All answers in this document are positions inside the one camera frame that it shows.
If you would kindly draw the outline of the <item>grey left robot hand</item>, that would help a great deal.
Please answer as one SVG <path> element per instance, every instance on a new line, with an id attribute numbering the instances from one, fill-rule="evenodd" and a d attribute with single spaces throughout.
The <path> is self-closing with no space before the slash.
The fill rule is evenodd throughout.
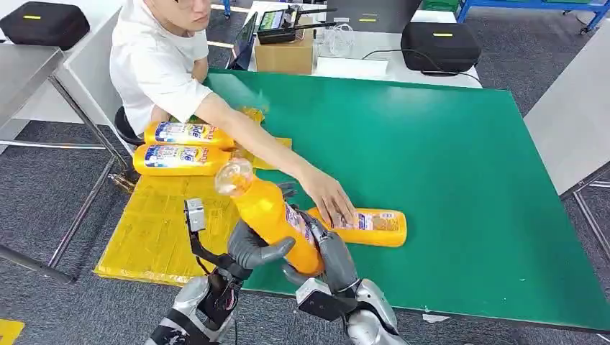
<path id="1" fill-rule="evenodd" d="M 253 270 L 283 259 L 293 248 L 295 239 L 286 236 L 272 244 L 265 242 L 243 220 L 239 220 L 227 242 L 228 254 L 235 262 L 247 269 Z"/>

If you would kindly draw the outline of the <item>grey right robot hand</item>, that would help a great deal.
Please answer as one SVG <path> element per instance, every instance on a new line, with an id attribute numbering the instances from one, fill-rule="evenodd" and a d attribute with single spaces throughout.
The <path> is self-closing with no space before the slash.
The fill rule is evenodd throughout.
<path id="1" fill-rule="evenodd" d="M 306 227 L 312 232 L 318 253 L 324 262 L 321 274 L 300 273 L 289 264 L 282 266 L 286 279 L 295 285 L 303 285 L 309 278 L 325 282 L 334 294 L 343 293 L 359 282 L 359 276 L 351 254 L 340 236 L 327 229 L 317 218 L 305 212 L 300 213 Z"/>

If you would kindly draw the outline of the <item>person's hand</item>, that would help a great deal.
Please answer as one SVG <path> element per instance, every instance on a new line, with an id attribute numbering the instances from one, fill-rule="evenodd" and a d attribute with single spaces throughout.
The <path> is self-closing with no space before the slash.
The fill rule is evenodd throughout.
<path id="1" fill-rule="evenodd" d="M 338 227 L 355 223 L 356 209 L 337 180 L 312 165 L 306 165 L 296 179 L 326 224 Z"/>

